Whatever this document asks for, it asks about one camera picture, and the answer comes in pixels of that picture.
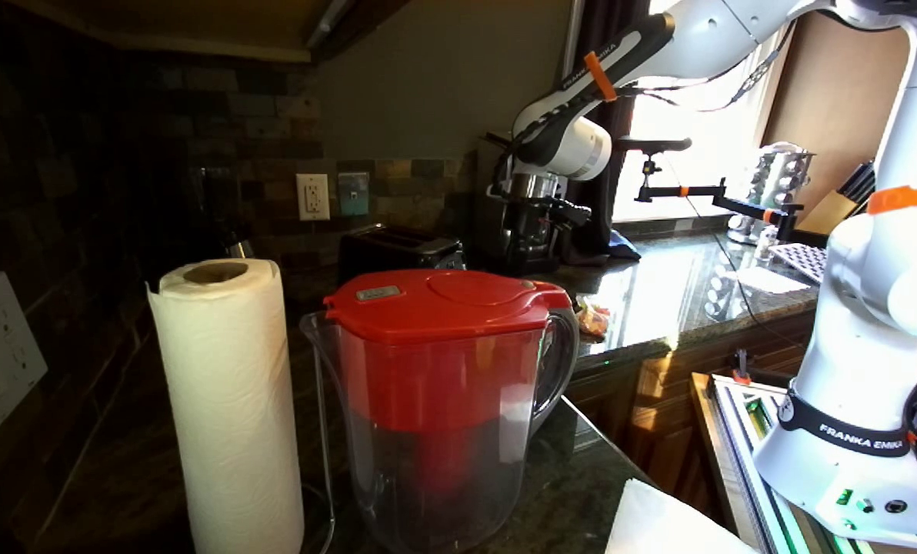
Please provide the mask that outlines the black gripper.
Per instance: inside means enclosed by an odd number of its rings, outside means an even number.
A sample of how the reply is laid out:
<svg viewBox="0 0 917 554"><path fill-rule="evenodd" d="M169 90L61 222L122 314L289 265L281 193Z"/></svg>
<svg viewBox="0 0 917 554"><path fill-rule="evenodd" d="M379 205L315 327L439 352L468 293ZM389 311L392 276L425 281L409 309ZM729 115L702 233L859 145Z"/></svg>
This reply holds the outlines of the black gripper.
<svg viewBox="0 0 917 554"><path fill-rule="evenodd" d="M557 247L590 222L590 208L565 198L565 178L549 173L498 173L486 193L501 203L501 250L509 270L557 268Z"/></svg>

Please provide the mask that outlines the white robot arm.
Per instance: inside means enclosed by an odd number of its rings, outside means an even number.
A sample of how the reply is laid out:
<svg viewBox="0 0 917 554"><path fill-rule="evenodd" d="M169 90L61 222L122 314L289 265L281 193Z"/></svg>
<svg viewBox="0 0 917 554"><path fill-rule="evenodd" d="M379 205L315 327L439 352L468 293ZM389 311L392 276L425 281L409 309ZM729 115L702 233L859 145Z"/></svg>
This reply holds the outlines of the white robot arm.
<svg viewBox="0 0 917 554"><path fill-rule="evenodd" d="M836 537L917 549L917 0L680 0L527 105L509 151L530 173L588 183L616 151L588 120L592 108L647 76L717 76L805 13L904 31L908 64L874 159L878 192L826 237L813 340L752 468Z"/></svg>

